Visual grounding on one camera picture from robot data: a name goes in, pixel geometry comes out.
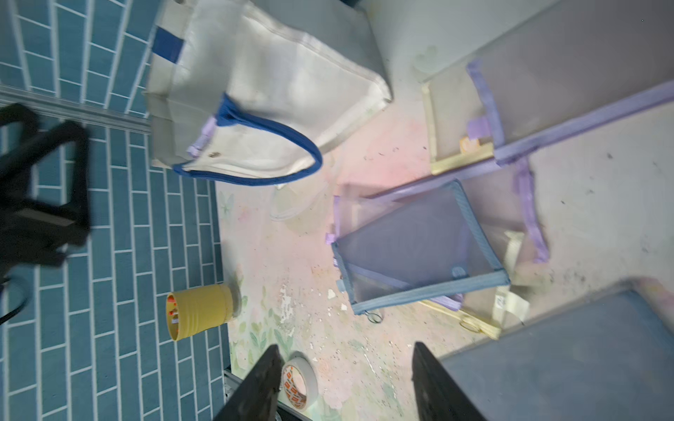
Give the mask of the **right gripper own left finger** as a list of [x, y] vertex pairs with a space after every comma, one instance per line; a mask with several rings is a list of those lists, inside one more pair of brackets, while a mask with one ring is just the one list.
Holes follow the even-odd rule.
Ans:
[[271, 345], [244, 379], [226, 371], [233, 393], [213, 420], [276, 420], [283, 366], [279, 346]]

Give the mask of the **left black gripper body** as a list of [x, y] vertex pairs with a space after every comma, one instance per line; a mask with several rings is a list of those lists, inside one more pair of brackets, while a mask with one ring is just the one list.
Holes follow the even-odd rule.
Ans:
[[[19, 304], [1, 317], [1, 323], [19, 315], [30, 303], [27, 282], [10, 276], [18, 265], [59, 268], [66, 260], [61, 249], [82, 247], [91, 232], [89, 195], [90, 133], [68, 120], [47, 132], [40, 131], [37, 113], [21, 103], [1, 109], [1, 126], [21, 125], [19, 142], [1, 156], [1, 290], [21, 292]], [[70, 201], [54, 205], [29, 192], [33, 166], [59, 147], [72, 143]]]

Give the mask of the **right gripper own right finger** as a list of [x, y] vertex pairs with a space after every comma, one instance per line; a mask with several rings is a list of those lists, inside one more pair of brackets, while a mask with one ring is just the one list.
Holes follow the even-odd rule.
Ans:
[[428, 347], [414, 344], [412, 382], [420, 420], [473, 420], [474, 406]]

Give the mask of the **yellow trimmed mesh pouch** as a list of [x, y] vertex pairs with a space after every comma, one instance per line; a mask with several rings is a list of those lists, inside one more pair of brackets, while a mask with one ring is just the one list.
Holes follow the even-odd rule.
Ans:
[[497, 239], [505, 247], [502, 261], [511, 281], [509, 285], [468, 293], [463, 296], [458, 310], [441, 305], [438, 298], [420, 301], [419, 304], [453, 318], [466, 331], [485, 335], [491, 340], [500, 338], [508, 319], [524, 323], [528, 319], [530, 302], [517, 293], [515, 287], [524, 285], [524, 278], [517, 267], [525, 233], [505, 231], [498, 234]]
[[439, 75], [421, 86], [428, 129], [432, 175], [493, 158], [489, 135], [470, 138], [470, 121], [484, 116], [483, 105], [468, 75]]

